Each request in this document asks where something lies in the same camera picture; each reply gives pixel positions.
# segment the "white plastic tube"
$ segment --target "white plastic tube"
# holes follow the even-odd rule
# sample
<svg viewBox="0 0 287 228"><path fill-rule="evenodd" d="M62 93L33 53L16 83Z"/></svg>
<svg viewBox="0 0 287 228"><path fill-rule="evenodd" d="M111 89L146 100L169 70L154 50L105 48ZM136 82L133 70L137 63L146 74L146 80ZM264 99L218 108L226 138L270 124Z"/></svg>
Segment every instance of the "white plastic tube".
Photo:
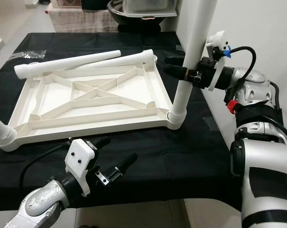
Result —
<svg viewBox="0 0 287 228"><path fill-rule="evenodd" d="M89 69L89 68L97 68L97 67L117 67L117 66L125 66L125 65L134 65L138 63L148 63L148 62L153 62L153 61L154 61L154 53L152 49L149 49L138 54L104 60L104 61L97 62L97 63L90 63L90 64L76 67L75 69Z"/></svg>
<svg viewBox="0 0 287 228"><path fill-rule="evenodd" d="M21 64L15 66L15 72L19 79L24 79L32 76L37 76L45 72L69 69L83 64L98 62L105 59L116 58L119 56L121 56L121 52L117 50L117 51L109 51L86 56L63 58L54 61L48 61L30 65Z"/></svg>
<svg viewBox="0 0 287 228"><path fill-rule="evenodd" d="M5 125L0 120L0 147L10 144L17 136L15 129Z"/></svg>
<svg viewBox="0 0 287 228"><path fill-rule="evenodd" d="M196 69L204 50L205 41L208 35L209 27L215 12L217 0L197 0L194 20L191 29L189 44L185 52L183 67ZM176 90L173 106L168 113L169 121L174 125L168 126L171 129L178 129L186 116L186 106L189 101L192 83L179 81Z"/></svg>

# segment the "red component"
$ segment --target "red component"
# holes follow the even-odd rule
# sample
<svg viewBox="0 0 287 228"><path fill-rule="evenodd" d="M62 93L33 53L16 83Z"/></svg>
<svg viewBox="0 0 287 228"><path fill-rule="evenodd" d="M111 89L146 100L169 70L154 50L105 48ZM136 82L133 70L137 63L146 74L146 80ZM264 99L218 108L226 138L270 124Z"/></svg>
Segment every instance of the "red component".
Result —
<svg viewBox="0 0 287 228"><path fill-rule="evenodd" d="M238 104L238 102L235 100L229 101L229 103L227 104L227 107L228 107L228 110L230 111L230 113L235 114L234 107L236 106L236 104Z"/></svg>

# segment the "black cable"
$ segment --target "black cable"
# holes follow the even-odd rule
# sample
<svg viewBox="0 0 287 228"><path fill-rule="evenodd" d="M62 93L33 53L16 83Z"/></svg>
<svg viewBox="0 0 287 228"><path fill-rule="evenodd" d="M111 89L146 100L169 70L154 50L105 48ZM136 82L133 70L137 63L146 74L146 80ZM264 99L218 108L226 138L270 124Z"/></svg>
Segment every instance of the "black cable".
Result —
<svg viewBox="0 0 287 228"><path fill-rule="evenodd" d="M54 147L53 149L50 149L49 151L46 151L45 153L37 156L36 158L34 158L33 160L31 160L22 170L21 174L20 174L20 178L19 178L19 189L21 191L22 197L24 197L24 189L23 189L23 184L24 184L24 177L25 177L25 173L26 171L29 169L29 167L31 167L36 161L40 160L41 158L44 158L48 155L50 155L51 153L57 151L58 149L62 148L65 144L61 144L59 146Z"/></svg>
<svg viewBox="0 0 287 228"><path fill-rule="evenodd" d="M277 122L276 120L272 119L267 115L262 115L262 118L264 118L267 122L279 128L287 136L287 129L281 123Z"/></svg>
<svg viewBox="0 0 287 228"><path fill-rule="evenodd" d="M244 80L249 75L249 73L253 69L255 62L256 62L256 52L251 47L248 47L248 46L237 47L237 48L232 49L230 53L235 53L237 51L242 51L242 50L247 50L252 54L252 62L247 72L240 79L237 80L236 84L232 88L227 90L226 96L224 98L224 101L226 104L228 104L234 98L236 91L239 89L240 86L242 86Z"/></svg>
<svg viewBox="0 0 287 228"><path fill-rule="evenodd" d="M275 108L276 110L279 110L279 87L274 82L270 82L270 84L275 88Z"/></svg>

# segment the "black table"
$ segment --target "black table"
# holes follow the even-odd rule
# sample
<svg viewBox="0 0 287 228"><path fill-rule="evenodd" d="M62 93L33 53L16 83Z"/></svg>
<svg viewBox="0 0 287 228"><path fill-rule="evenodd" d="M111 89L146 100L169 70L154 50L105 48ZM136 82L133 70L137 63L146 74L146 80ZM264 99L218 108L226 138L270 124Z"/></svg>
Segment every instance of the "black table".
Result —
<svg viewBox="0 0 287 228"><path fill-rule="evenodd" d="M44 59L16 58L0 70L0 119L7 124L24 85L13 70L17 64L49 61L120 49L122 55L153 49L157 67L173 101L176 79L163 72L164 58L184 55L175 33L32 33L15 52L46 50ZM211 198L240 209L239 185L231 178L229 150L200 91L193 89L187 117L179 130L165 127L107 134L112 142L101 150L98 162L103 168L136 152L138 160L112 188L92 189L91 194L71 207L132 203L182 198ZM23 145L14 152L0 149L0 210L17 209L22 200L19 175L25 164L62 141ZM35 163L25 176L25 190L45 185L57 172L64 172L66 149Z"/></svg>

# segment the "black bowl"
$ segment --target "black bowl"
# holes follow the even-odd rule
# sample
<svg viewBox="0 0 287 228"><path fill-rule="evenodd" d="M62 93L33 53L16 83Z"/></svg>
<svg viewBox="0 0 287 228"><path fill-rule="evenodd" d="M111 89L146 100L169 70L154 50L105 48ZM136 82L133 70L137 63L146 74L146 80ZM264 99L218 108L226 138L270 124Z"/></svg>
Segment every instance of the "black bowl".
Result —
<svg viewBox="0 0 287 228"><path fill-rule="evenodd" d="M143 27L154 27L159 26L159 24L163 21L164 17L141 17L141 18L130 18L127 17L123 13L123 7L122 7L123 0L111 0L107 4L107 9L115 19L115 21L118 22L119 25L123 26L143 26Z"/></svg>

